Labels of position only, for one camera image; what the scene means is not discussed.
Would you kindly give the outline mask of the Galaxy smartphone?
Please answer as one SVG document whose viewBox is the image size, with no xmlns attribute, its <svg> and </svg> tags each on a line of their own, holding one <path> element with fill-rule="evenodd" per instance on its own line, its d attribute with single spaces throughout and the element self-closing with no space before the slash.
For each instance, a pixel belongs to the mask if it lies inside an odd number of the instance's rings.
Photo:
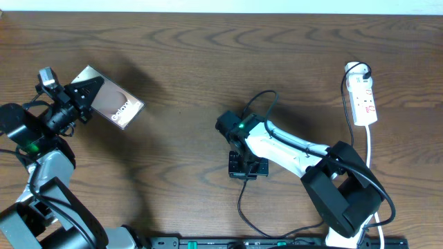
<svg viewBox="0 0 443 249">
<path fill-rule="evenodd" d="M 120 129 L 126 129 L 145 103 L 89 65 L 71 83 L 77 84 L 95 77 L 101 77 L 104 84 L 91 107 Z"/>
</svg>

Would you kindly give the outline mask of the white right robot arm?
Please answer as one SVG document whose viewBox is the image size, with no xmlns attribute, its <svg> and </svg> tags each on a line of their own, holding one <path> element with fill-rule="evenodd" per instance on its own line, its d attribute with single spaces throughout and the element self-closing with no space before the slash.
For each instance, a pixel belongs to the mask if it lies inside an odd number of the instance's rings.
<svg viewBox="0 0 443 249">
<path fill-rule="evenodd" d="M 241 119 L 220 115 L 216 130 L 231 147 L 228 174 L 244 181 L 267 176 L 274 162 L 300 178 L 314 207 L 328 225 L 327 246 L 359 248 L 363 231 L 378 211 L 383 188 L 347 143 L 307 142 L 256 114 Z"/>
</svg>

